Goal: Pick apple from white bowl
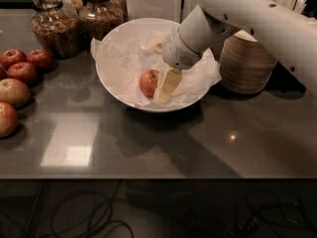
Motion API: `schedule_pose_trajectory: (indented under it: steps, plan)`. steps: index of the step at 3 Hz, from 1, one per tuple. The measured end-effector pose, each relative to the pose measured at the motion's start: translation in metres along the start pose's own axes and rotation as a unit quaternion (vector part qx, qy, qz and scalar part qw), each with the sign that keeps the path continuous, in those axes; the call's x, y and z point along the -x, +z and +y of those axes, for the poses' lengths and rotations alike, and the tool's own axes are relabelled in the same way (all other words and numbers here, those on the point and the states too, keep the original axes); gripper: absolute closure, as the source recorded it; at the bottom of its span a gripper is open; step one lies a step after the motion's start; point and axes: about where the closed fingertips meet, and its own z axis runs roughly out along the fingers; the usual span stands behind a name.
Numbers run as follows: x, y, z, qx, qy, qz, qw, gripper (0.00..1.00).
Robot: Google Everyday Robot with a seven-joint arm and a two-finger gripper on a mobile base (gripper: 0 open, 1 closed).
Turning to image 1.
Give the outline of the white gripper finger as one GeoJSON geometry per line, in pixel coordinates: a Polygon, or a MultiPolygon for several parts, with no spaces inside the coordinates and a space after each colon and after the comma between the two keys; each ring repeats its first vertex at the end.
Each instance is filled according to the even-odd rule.
{"type": "Polygon", "coordinates": [[[164,71],[160,70],[158,72],[158,75],[157,75],[157,88],[156,88],[155,93],[154,93],[154,100],[157,100],[157,98],[158,98],[160,86],[161,86],[161,83],[163,80],[163,76],[164,76],[164,71]]]}

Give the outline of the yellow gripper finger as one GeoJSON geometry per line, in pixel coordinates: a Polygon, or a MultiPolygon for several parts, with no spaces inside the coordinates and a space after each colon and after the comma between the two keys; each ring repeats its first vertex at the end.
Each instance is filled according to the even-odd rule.
{"type": "Polygon", "coordinates": [[[155,92],[155,101],[159,104],[166,104],[175,92],[182,80],[182,73],[179,68],[167,68],[162,76],[158,78],[158,89],[155,92]]]}

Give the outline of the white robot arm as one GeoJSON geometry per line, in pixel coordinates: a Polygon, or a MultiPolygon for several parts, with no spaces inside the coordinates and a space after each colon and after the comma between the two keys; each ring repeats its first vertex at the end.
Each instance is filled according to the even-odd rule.
{"type": "Polygon", "coordinates": [[[168,34],[162,59],[190,69],[216,43],[243,30],[317,95],[317,21],[271,0],[199,0],[168,34]]]}

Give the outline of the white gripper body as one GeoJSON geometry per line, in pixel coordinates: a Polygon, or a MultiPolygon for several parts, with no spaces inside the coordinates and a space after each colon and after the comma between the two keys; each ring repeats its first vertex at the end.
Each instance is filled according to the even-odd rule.
{"type": "Polygon", "coordinates": [[[191,69],[202,58],[201,54],[193,52],[186,46],[177,30],[172,30],[164,39],[161,55],[165,63],[181,70],[191,69]]]}

